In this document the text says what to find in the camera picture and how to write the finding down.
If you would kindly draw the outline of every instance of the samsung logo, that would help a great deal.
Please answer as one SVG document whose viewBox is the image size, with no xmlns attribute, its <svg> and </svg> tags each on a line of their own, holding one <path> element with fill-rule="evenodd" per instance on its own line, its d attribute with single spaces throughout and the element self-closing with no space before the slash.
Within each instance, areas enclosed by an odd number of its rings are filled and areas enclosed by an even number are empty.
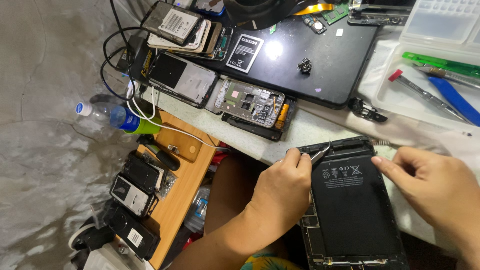
<svg viewBox="0 0 480 270">
<path fill-rule="evenodd" d="M 257 45 L 257 42 L 256 42 L 256 41 L 250 40 L 250 39 L 248 39 L 248 38 L 242 37 L 241 40 L 242 40 L 242 41 L 245 41 L 245 42 L 247 42 L 247 43 L 250 43 L 250 44 Z"/>
</svg>

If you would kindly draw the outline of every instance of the hand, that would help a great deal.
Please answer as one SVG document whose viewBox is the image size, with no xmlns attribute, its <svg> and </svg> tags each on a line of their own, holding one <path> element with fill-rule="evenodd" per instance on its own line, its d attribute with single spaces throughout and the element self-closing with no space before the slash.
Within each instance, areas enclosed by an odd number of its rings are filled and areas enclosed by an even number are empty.
<svg viewBox="0 0 480 270">
<path fill-rule="evenodd" d="M 430 225 L 457 244 L 471 265 L 480 268 L 480 187 L 460 160 L 411 147 L 401 147 L 392 161 L 372 162 L 400 189 Z"/>
<path fill-rule="evenodd" d="M 312 161 L 296 148 L 288 150 L 283 162 L 275 162 L 258 178 L 245 214 L 263 231 L 267 246 L 292 228 L 309 206 Z"/>
</svg>

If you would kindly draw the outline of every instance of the concrete floor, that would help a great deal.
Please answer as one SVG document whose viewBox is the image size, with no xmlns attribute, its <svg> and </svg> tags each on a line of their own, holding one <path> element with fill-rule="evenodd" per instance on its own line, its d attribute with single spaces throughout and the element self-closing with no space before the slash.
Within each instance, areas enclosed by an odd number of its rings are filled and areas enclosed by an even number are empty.
<svg viewBox="0 0 480 270">
<path fill-rule="evenodd" d="M 124 3 L 137 18 L 149 6 Z M 135 25 L 117 11 L 123 27 Z M 107 0 L 0 1 L 2 270 L 70 269 L 69 237 L 90 215 L 88 204 L 109 197 L 113 175 L 137 146 L 135 136 L 74 111 L 108 93 L 102 44 L 116 30 Z M 125 89 L 121 74 L 108 68 L 106 77 Z"/>
</svg>

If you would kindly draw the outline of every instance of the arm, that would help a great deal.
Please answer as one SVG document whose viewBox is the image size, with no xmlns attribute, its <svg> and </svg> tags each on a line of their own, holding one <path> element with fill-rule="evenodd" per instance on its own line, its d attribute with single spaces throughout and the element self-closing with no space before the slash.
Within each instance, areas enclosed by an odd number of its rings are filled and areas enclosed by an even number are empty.
<svg viewBox="0 0 480 270">
<path fill-rule="evenodd" d="M 425 221 L 455 243 L 471 269 L 480 270 L 480 187 L 460 160 L 401 147 L 392 161 L 372 162 L 400 189 Z"/>
<path fill-rule="evenodd" d="M 245 210 L 195 241 L 169 270 L 240 269 L 246 259 L 293 227 L 309 205 L 312 162 L 296 148 L 260 174 Z"/>
</svg>

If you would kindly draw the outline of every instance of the wooden desk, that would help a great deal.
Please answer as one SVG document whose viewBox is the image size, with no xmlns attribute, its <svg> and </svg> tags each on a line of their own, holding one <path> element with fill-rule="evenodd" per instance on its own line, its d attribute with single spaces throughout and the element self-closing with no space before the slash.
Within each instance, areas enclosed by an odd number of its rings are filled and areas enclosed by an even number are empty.
<svg viewBox="0 0 480 270">
<path fill-rule="evenodd" d="M 205 132 L 196 129 L 165 111 L 161 111 L 160 115 L 164 123 L 169 123 L 212 144 Z M 220 141 L 213 137 L 211 138 L 214 145 L 217 146 Z M 137 149 L 140 153 L 143 153 L 145 150 L 146 147 L 143 145 L 140 145 Z M 165 199 L 160 200 L 151 215 L 151 218 L 160 224 L 160 243 L 149 261 L 155 269 L 158 269 L 165 259 L 215 152 L 215 148 L 202 145 L 195 163 L 189 163 L 180 159 L 180 168 L 173 172 L 178 179 Z M 146 220 L 145 224 L 147 226 L 149 225 L 148 223 L 149 220 Z"/>
</svg>

